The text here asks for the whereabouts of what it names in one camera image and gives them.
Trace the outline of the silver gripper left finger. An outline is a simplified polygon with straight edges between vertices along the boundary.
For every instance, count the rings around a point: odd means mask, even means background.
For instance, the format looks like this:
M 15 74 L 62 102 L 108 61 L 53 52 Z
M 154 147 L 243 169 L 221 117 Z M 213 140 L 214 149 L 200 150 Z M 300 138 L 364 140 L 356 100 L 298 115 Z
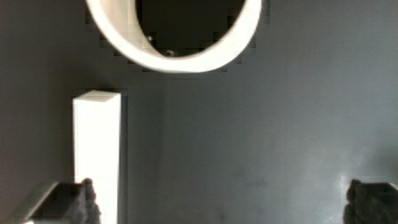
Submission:
M 22 224 L 101 224 L 92 180 L 54 182 L 33 193 Z

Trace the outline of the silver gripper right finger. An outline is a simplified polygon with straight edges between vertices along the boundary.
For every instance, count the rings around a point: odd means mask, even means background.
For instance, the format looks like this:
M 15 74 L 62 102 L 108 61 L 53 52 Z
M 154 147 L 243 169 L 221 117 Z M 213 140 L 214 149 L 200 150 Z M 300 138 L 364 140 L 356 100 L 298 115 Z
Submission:
M 344 224 L 398 224 L 398 187 L 387 182 L 349 182 Z

